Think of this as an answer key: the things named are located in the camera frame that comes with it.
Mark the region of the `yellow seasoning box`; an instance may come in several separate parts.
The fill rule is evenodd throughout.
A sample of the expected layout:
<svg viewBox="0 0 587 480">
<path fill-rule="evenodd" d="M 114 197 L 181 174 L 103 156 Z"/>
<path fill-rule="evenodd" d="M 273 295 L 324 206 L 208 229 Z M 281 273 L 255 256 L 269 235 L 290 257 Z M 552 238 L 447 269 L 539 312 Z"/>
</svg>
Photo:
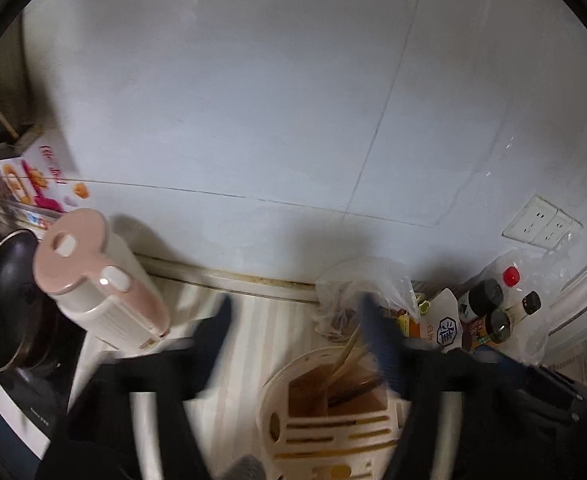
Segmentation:
<svg viewBox="0 0 587 480">
<path fill-rule="evenodd" d="M 400 310 L 397 314 L 397 325 L 404 337 L 420 338 L 420 325 L 405 310 Z"/>
</svg>

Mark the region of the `orange seasoning box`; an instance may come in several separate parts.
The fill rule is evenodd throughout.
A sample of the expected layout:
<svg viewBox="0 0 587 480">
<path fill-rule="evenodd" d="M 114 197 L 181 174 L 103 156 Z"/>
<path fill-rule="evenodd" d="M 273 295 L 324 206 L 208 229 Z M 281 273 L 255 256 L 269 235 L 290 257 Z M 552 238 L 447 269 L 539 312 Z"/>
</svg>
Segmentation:
<svg viewBox="0 0 587 480">
<path fill-rule="evenodd" d="M 418 320 L 409 320 L 408 335 L 432 344 L 444 352 L 461 348 L 461 320 L 458 303 L 450 289 L 442 289 L 431 299 L 418 304 Z"/>
</svg>

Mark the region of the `striped cat tablecloth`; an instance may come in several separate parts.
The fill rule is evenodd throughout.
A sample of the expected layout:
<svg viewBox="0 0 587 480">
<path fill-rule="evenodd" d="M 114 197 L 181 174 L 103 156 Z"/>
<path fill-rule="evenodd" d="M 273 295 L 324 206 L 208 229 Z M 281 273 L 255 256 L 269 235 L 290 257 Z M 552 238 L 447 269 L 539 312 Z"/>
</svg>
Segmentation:
<svg viewBox="0 0 587 480">
<path fill-rule="evenodd" d="M 172 309 L 174 325 L 169 338 L 190 335 L 197 320 L 213 315 L 225 290 L 153 276 L 159 292 Z M 219 478 L 240 457 L 254 454 L 265 460 L 256 427 L 256 406 L 262 386 L 293 359 L 329 346 L 316 333 L 313 302 L 275 299 L 230 292 L 234 322 L 208 389 L 185 404 L 200 451 L 214 478 Z M 70 393 L 69 404 L 112 350 L 86 336 Z M 132 393 L 132 420 L 143 479 L 162 479 L 157 445 L 155 396 Z"/>
</svg>

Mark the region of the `clear plastic bag left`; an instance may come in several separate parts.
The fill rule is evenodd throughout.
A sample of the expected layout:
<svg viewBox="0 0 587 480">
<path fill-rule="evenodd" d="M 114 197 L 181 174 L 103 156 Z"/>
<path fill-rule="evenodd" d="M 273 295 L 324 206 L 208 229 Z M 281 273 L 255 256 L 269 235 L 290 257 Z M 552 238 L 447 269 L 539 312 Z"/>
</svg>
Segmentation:
<svg viewBox="0 0 587 480">
<path fill-rule="evenodd" d="M 315 330 L 330 341 L 346 341 L 357 324 L 359 300 L 371 294 L 393 316 L 420 310 L 405 265 L 388 258 L 350 259 L 325 271 L 315 282 L 318 308 L 313 314 Z"/>
</svg>

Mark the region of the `clear plastic bag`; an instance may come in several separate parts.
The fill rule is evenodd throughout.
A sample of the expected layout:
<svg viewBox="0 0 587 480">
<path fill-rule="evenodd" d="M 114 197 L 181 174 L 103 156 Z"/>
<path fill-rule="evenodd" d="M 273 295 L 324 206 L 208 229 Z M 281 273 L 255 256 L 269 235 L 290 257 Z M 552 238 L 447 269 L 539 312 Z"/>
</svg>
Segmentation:
<svg viewBox="0 0 587 480">
<path fill-rule="evenodd" d="M 371 294 L 393 316 L 420 310 L 405 265 L 388 258 L 350 259 L 325 271 L 315 282 L 318 308 L 313 314 L 315 330 L 330 341 L 346 341 L 357 324 L 359 300 Z"/>
<path fill-rule="evenodd" d="M 570 278 L 570 258 L 552 250 L 531 256 L 514 249 L 461 286 L 457 296 L 467 351 L 487 346 L 527 364 L 542 361 L 551 304 Z"/>
</svg>

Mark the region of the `beige utensil holder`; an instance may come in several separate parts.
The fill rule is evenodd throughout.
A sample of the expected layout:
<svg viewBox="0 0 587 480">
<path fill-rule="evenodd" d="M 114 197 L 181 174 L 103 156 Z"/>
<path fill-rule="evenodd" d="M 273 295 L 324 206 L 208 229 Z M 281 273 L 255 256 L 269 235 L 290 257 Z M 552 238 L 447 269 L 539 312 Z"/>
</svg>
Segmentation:
<svg viewBox="0 0 587 480">
<path fill-rule="evenodd" d="M 376 385 L 364 356 L 327 387 L 340 350 L 295 359 L 260 392 L 256 421 L 266 463 L 277 479 L 380 479 L 399 442 L 409 404 Z"/>
</svg>

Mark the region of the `dark soy sauce bottle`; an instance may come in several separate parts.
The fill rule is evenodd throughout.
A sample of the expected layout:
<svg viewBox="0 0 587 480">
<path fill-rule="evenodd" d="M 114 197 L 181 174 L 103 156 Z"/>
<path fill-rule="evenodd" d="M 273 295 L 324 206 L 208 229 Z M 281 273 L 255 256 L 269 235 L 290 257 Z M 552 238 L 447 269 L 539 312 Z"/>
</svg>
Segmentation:
<svg viewBox="0 0 587 480">
<path fill-rule="evenodd" d="M 465 292 L 458 300 L 463 326 L 461 345 L 466 351 L 480 346 L 499 346 L 511 336 L 511 322 L 501 310 L 504 293 L 494 278 L 487 278 Z"/>
</svg>

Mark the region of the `small black cap bottle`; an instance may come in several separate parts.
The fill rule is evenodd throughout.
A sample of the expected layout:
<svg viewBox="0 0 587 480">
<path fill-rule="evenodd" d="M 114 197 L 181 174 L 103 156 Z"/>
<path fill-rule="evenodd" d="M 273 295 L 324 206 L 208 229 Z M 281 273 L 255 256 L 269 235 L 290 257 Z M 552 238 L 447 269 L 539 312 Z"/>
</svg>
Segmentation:
<svg viewBox="0 0 587 480">
<path fill-rule="evenodd" d="M 517 301 L 511 307 L 506 309 L 510 323 L 517 325 L 525 318 L 536 313 L 542 307 L 542 300 L 540 295 L 535 292 L 529 292 L 522 300 Z"/>
</svg>

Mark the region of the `clear plastic bag right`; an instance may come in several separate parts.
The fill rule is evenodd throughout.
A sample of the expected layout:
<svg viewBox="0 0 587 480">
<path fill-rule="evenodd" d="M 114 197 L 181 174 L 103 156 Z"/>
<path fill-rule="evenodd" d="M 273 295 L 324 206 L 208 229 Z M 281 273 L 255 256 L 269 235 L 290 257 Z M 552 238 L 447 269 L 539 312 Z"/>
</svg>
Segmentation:
<svg viewBox="0 0 587 480">
<path fill-rule="evenodd" d="M 531 256 L 514 249 L 461 286 L 457 296 L 467 351 L 487 346 L 527 364 L 542 361 L 551 304 L 570 278 L 570 258 L 552 250 Z"/>
</svg>

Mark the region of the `grey left slipper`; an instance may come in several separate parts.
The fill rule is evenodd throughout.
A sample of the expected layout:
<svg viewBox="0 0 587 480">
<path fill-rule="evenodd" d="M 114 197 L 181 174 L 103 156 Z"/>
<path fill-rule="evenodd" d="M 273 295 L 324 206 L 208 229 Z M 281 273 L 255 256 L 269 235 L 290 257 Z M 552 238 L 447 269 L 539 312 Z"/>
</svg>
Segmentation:
<svg viewBox="0 0 587 480">
<path fill-rule="evenodd" d="M 236 460 L 220 480 L 266 480 L 266 468 L 256 456 L 247 454 Z"/>
</svg>

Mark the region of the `red cap bottle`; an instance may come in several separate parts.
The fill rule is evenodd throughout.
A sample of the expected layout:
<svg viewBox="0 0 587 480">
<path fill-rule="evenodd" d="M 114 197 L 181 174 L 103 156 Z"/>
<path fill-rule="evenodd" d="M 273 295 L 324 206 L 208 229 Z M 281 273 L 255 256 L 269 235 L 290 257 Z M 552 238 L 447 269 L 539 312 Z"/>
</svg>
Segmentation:
<svg viewBox="0 0 587 480">
<path fill-rule="evenodd" d="M 509 266 L 502 273 L 503 284 L 508 288 L 515 287 L 520 280 L 521 276 L 517 266 Z"/>
</svg>

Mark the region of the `black induction cooktop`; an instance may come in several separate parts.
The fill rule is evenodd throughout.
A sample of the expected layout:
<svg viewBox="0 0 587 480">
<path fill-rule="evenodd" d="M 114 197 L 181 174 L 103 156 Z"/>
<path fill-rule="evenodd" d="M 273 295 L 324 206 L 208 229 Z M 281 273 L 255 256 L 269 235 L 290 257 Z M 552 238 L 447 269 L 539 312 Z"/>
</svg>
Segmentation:
<svg viewBox="0 0 587 480">
<path fill-rule="evenodd" d="M 0 372 L 0 435 L 8 430 L 37 458 L 66 414 L 84 339 L 84 330 L 65 326 L 41 364 Z"/>
</svg>

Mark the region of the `black frying pan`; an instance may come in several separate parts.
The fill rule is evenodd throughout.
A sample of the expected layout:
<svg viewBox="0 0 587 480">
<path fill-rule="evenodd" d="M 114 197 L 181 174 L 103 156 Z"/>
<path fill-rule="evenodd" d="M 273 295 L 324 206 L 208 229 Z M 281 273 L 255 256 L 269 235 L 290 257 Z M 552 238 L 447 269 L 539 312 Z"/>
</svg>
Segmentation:
<svg viewBox="0 0 587 480">
<path fill-rule="evenodd" d="M 44 297 L 33 276 L 37 247 L 38 239 L 28 230 L 0 241 L 0 372 L 21 365 L 36 343 Z"/>
</svg>

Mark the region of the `white wall socket left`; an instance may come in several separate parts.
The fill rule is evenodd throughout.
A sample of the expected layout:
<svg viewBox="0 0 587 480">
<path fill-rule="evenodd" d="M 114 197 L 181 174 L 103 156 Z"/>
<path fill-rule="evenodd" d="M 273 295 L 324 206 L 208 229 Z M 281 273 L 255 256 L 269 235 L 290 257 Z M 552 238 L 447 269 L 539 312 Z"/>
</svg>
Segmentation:
<svg viewBox="0 0 587 480">
<path fill-rule="evenodd" d="M 531 244 L 543 231 L 558 212 L 558 208 L 544 200 L 543 197 L 534 195 L 517 214 L 516 218 L 503 229 L 502 237 Z"/>
</svg>

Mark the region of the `white wall socket middle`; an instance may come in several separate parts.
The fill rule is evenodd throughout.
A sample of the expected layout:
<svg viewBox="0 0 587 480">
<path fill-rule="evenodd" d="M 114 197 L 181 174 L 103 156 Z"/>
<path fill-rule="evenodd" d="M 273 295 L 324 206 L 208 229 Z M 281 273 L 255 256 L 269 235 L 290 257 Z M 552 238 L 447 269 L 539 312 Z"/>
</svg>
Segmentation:
<svg viewBox="0 0 587 480">
<path fill-rule="evenodd" d="M 540 230 L 539 234 L 533 238 L 531 244 L 544 249 L 554 249 L 568 233 L 579 232 L 582 228 L 580 221 L 559 210 L 551 218 L 551 221 Z"/>
</svg>

